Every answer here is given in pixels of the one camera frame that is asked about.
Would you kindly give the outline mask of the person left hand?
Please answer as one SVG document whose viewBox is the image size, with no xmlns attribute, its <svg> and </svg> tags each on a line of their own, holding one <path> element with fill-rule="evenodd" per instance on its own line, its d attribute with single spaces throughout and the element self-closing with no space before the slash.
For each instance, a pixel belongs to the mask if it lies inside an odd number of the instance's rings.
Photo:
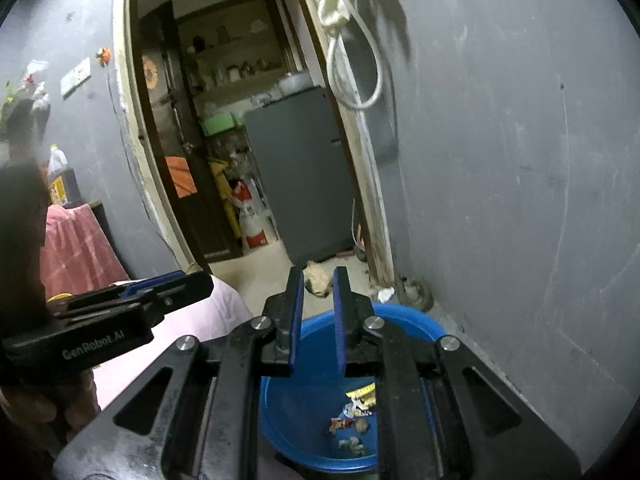
<svg viewBox="0 0 640 480">
<path fill-rule="evenodd" d="M 62 399 L 1 388 L 1 408 L 9 420 L 40 450 L 57 456 L 62 448 L 86 428 L 101 411 L 93 370 L 86 370 L 62 388 Z"/>
</svg>

